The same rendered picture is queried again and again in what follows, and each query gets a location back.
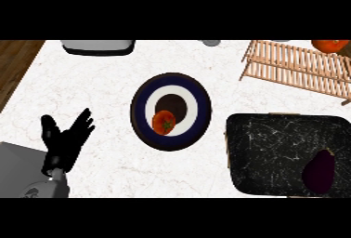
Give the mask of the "grey and black appliance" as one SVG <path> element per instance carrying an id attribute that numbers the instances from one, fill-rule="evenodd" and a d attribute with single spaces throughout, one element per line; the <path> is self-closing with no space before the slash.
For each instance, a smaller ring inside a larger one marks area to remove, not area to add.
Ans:
<path id="1" fill-rule="evenodd" d="M 62 47 L 72 55 L 124 56 L 133 52 L 134 40 L 62 40 Z"/>

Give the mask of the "wooden slatted tiered shelf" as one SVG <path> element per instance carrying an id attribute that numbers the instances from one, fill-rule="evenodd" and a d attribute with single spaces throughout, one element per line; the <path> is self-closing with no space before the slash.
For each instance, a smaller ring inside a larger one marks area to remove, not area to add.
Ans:
<path id="1" fill-rule="evenodd" d="M 243 73 L 264 81 L 293 86 L 351 103 L 351 59 L 335 53 L 264 40 L 249 42 Z"/>

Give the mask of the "black marbled tray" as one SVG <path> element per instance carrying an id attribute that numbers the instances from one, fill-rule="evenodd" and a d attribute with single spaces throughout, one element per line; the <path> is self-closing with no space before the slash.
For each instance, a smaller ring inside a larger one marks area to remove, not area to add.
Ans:
<path id="1" fill-rule="evenodd" d="M 316 197 L 302 169 L 318 151 L 335 153 L 327 198 L 351 198 L 351 122 L 338 116 L 236 113 L 226 119 L 230 177 L 252 195 Z"/>

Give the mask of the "blue and white plate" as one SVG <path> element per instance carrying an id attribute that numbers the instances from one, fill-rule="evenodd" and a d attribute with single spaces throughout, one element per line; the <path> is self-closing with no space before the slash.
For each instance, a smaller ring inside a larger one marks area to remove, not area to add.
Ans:
<path id="1" fill-rule="evenodd" d="M 167 110 L 175 126 L 167 135 L 152 129 L 152 117 Z M 178 151 L 205 134 L 211 120 L 211 101 L 200 83 L 181 73 L 162 73 L 140 86 L 130 105 L 130 122 L 136 135 L 152 148 Z"/>

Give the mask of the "dark purple eggplant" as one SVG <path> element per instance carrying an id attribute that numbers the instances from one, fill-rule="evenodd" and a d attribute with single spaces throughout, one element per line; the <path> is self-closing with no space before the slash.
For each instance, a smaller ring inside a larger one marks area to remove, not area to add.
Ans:
<path id="1" fill-rule="evenodd" d="M 302 170 L 302 183 L 307 189 L 326 194 L 335 180 L 335 153 L 327 148 L 321 149 Z"/>

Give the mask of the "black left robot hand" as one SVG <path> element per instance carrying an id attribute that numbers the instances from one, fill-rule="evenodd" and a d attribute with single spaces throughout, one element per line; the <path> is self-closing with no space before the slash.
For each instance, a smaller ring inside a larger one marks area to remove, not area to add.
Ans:
<path id="1" fill-rule="evenodd" d="M 69 172 L 74 167 L 81 148 L 94 129 L 90 116 L 90 110 L 84 109 L 68 130 L 59 129 L 50 115 L 41 116 L 41 139 L 49 149 L 41 172 L 49 177 L 56 168 Z"/>

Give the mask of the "orange squash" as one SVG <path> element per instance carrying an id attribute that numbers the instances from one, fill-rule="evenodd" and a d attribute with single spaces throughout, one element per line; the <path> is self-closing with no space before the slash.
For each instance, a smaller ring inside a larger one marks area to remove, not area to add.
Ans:
<path id="1" fill-rule="evenodd" d="M 348 40 L 313 40 L 311 44 L 313 47 L 321 52 L 321 53 L 336 53 L 339 52 L 344 47 L 348 45 Z"/>

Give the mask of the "orange tomato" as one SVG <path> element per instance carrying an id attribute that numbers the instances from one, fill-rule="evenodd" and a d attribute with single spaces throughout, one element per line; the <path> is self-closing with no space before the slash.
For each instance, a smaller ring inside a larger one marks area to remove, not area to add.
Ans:
<path id="1" fill-rule="evenodd" d="M 152 117 L 152 129 L 158 135 L 167 135 L 175 126 L 175 116 L 167 111 L 158 111 Z"/>

